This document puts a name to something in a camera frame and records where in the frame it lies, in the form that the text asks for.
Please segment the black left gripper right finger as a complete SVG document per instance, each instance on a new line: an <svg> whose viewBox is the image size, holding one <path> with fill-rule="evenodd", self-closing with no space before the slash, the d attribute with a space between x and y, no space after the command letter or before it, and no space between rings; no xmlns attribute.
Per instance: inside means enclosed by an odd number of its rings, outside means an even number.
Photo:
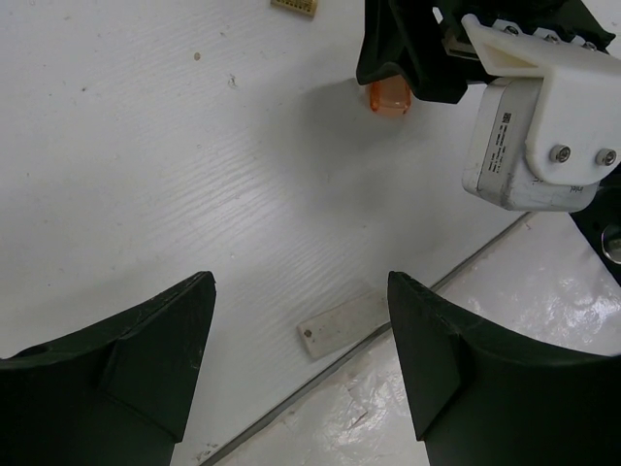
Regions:
<svg viewBox="0 0 621 466"><path fill-rule="evenodd" d="M471 313L402 272L387 299L416 438L433 465L616 465L620 360Z"/></svg>

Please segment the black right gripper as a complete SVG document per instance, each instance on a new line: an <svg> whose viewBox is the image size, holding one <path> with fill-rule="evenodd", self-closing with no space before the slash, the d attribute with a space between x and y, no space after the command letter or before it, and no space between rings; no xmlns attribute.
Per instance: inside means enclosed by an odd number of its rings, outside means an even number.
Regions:
<svg viewBox="0 0 621 466"><path fill-rule="evenodd" d="M505 20L521 33L548 29L562 42L582 39L606 51L614 35L582 1L384 1L364 2L364 37L355 70L360 85L404 76L416 98L459 102L470 83L490 83L476 55L451 52L446 39L470 46L462 19L473 15L491 27ZM409 63L403 65L403 54Z"/></svg>

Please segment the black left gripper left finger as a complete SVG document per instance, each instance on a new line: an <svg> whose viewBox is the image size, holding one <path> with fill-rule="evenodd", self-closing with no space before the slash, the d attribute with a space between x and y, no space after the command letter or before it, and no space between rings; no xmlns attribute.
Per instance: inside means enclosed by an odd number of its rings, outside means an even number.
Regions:
<svg viewBox="0 0 621 466"><path fill-rule="evenodd" d="M146 302L1 361L4 465L168 465L216 298L198 272Z"/></svg>

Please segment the orange translucent case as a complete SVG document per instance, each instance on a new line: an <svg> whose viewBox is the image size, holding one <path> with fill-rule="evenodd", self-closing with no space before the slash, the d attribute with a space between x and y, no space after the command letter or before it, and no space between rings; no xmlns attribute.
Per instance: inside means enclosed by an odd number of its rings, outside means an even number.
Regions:
<svg viewBox="0 0 621 466"><path fill-rule="evenodd" d="M411 91L401 77L392 77L367 86L370 109L386 117L405 115L411 105Z"/></svg>

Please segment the small yellow eraser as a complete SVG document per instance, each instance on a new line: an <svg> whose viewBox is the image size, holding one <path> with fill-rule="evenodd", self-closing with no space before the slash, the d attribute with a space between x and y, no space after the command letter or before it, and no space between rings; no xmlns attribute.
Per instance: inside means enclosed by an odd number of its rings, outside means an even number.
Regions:
<svg viewBox="0 0 621 466"><path fill-rule="evenodd" d="M317 0L271 0L272 6L285 9L306 17L314 17L316 14Z"/></svg>

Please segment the grey rectangular eraser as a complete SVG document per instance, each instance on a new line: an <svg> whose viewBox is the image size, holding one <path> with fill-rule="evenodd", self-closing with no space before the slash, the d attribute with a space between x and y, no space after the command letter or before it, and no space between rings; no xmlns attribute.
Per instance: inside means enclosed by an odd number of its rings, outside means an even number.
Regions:
<svg viewBox="0 0 621 466"><path fill-rule="evenodd" d="M389 322L386 292L376 289L297 326L308 356L317 360L372 335Z"/></svg>

